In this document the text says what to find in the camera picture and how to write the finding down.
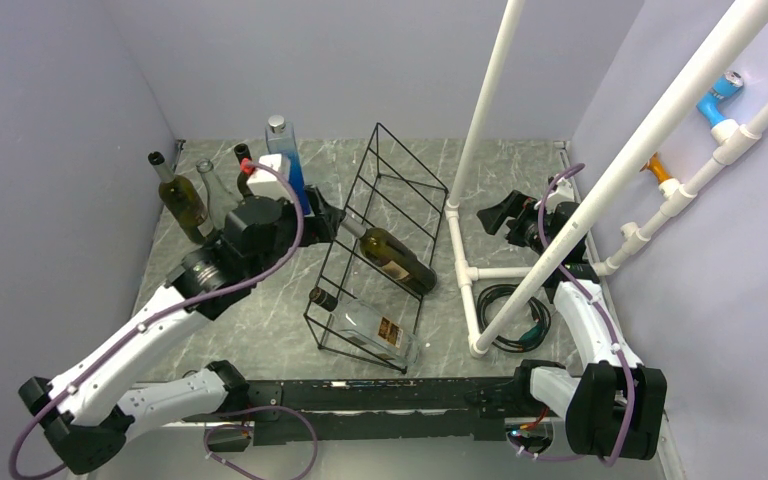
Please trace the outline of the dark labelled wine bottle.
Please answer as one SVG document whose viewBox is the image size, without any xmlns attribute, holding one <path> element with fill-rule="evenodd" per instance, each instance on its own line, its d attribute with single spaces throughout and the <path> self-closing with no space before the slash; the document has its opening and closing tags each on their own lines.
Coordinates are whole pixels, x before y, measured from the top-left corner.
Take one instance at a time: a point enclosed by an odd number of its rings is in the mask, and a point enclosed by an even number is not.
<svg viewBox="0 0 768 480">
<path fill-rule="evenodd" d="M 417 295 L 427 295 L 436 287 L 435 271 L 389 231 L 364 226 L 349 215 L 341 227 L 356 238 L 361 255 L 390 279 Z"/>
</svg>

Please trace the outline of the clear square liquor bottle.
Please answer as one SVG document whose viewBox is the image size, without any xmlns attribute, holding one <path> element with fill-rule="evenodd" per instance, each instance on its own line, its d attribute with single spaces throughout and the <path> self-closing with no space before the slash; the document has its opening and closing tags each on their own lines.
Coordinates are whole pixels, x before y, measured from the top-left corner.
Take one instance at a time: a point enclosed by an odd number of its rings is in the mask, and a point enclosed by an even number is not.
<svg viewBox="0 0 768 480">
<path fill-rule="evenodd" d="M 352 297 L 339 300 L 320 287 L 314 287 L 309 298 L 330 314 L 332 330 L 349 343 L 400 369 L 417 362 L 420 352 L 417 337 L 374 306 Z"/>
</svg>

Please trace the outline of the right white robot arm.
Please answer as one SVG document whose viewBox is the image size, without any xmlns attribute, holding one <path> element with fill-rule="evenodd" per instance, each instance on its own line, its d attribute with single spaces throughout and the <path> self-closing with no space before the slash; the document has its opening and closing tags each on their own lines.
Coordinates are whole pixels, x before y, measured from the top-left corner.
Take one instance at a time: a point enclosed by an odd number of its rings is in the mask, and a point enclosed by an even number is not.
<svg viewBox="0 0 768 480">
<path fill-rule="evenodd" d="M 541 200 L 513 190 L 476 215 L 487 234 L 496 234 L 505 224 L 508 243 L 543 253 L 578 206 L 564 201 L 546 213 Z M 537 424 L 509 430 L 507 440 L 518 456 L 544 462 L 582 456 L 595 456 L 606 465 L 618 458 L 650 460 L 660 436 L 667 380 L 661 370 L 646 367 L 625 341 L 604 305 L 603 288 L 584 250 L 582 240 L 543 284 L 572 334 L 583 373 L 573 376 L 559 363 L 524 360 L 503 384 L 520 413 L 534 415 L 544 407 L 562 416 L 573 454 L 544 454 L 552 439 L 535 435 L 542 417 Z"/>
</svg>

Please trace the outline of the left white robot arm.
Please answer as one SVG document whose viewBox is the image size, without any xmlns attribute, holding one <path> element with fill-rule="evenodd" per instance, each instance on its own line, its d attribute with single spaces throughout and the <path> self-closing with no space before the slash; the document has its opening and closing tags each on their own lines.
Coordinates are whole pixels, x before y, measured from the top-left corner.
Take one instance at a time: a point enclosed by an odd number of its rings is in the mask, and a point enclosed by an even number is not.
<svg viewBox="0 0 768 480">
<path fill-rule="evenodd" d="M 315 187 L 311 212 L 284 198 L 252 196 L 223 229 L 187 253 L 143 308 L 84 360 L 54 378 L 33 377 L 19 395 L 65 469 L 90 473 L 128 442 L 198 415 L 224 420 L 249 406 L 249 383 L 228 361 L 180 380 L 139 387 L 168 350 L 218 319 L 300 247 L 330 243 L 344 212 Z"/>
</svg>

